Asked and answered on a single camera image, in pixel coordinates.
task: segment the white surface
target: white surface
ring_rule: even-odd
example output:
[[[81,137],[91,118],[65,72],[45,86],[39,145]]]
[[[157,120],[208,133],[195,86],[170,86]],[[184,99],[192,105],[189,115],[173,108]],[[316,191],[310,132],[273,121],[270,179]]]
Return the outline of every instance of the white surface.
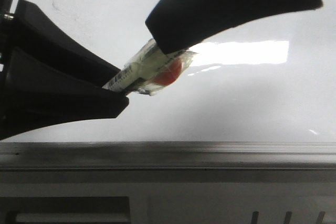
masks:
[[[28,0],[121,68],[150,38],[158,0]],[[154,97],[131,94],[117,118],[55,125],[7,141],[336,140],[336,0],[224,31]]]

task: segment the clear plastic wrapper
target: clear plastic wrapper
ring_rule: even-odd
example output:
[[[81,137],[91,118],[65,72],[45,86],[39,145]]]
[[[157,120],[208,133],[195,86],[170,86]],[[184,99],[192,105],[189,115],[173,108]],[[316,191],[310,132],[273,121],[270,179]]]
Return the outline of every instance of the clear plastic wrapper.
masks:
[[[165,55],[151,39],[103,88],[117,93],[134,91],[154,95],[173,83],[195,54],[185,49]]]

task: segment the plastic packet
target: plastic packet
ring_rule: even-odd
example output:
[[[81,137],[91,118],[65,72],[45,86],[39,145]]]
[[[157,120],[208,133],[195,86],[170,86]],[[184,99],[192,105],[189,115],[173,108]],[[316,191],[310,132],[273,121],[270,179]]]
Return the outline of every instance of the plastic packet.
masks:
[[[103,88],[120,93],[154,95],[173,83],[196,53],[181,50],[165,55],[151,39]]]

